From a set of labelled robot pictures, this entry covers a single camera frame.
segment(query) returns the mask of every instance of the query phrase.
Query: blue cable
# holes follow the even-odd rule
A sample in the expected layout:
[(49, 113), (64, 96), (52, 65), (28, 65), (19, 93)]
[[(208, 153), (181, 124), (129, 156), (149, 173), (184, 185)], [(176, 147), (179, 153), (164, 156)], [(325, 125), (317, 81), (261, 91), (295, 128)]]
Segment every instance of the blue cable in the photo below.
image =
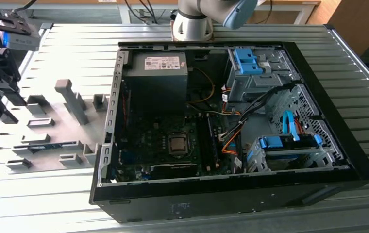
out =
[(297, 129), (296, 129), (296, 122), (295, 122), (295, 114), (293, 111), (285, 110), (284, 115), (283, 115), (283, 133), (291, 133), (292, 136), (295, 137), (295, 141), (300, 141), (300, 137), (297, 134)]

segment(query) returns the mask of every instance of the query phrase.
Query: slotted metal table surface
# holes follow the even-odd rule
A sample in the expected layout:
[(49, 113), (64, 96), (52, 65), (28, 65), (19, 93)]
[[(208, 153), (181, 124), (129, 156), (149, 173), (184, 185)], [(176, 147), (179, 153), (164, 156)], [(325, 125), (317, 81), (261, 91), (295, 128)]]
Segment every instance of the slotted metal table surface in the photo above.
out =
[[(24, 80), (29, 76), (48, 79), (57, 75), (81, 82), (85, 86), (81, 91), (91, 95), (111, 91), (117, 43), (169, 41), (171, 27), (55, 24), (41, 34), (40, 51), (28, 54), (21, 66)], [(336, 31), (324, 26), (297, 25), (247, 25), (237, 31), (216, 27), (215, 39), (297, 43), (369, 157), (369, 71)], [(24, 174), (0, 172), (0, 230), (369, 233), (369, 185), (305, 208), (120, 225), (97, 206), (89, 205), (91, 184), (91, 167)]]

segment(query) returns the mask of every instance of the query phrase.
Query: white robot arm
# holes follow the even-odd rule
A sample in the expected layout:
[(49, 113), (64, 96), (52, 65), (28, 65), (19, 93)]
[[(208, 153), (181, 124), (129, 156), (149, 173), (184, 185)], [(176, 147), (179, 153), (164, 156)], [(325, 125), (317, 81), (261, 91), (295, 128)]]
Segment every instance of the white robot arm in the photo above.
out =
[(229, 29), (240, 28), (257, 0), (179, 0), (173, 36), (179, 41), (207, 41), (213, 35), (212, 19)]

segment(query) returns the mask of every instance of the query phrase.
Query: mesh panel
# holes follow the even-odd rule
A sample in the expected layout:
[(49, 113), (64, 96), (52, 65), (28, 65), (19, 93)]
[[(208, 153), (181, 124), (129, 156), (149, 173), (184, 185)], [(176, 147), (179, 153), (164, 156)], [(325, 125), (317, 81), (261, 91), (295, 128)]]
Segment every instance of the mesh panel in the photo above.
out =
[(311, 116), (320, 115), (319, 110), (312, 104), (311, 97), (307, 94), (303, 85), (297, 85), (292, 91), (287, 90), (273, 96), (269, 102), (268, 110), (273, 116), (272, 128), (275, 132), (283, 133), (283, 114), (285, 110), (292, 110), (295, 115), (299, 116), (299, 121), (304, 126), (307, 133), (319, 134), (324, 147), (332, 148), (332, 155), (335, 159), (343, 159), (337, 144), (329, 134), (328, 127), (321, 120), (312, 120)]

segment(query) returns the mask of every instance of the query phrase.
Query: open computer case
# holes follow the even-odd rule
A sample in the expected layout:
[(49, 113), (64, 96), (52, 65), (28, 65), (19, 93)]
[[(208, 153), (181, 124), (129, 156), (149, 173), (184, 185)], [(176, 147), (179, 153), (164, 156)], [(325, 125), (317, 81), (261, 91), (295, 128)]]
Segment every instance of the open computer case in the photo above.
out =
[(117, 222), (307, 206), (369, 183), (295, 43), (119, 46), (91, 193)]

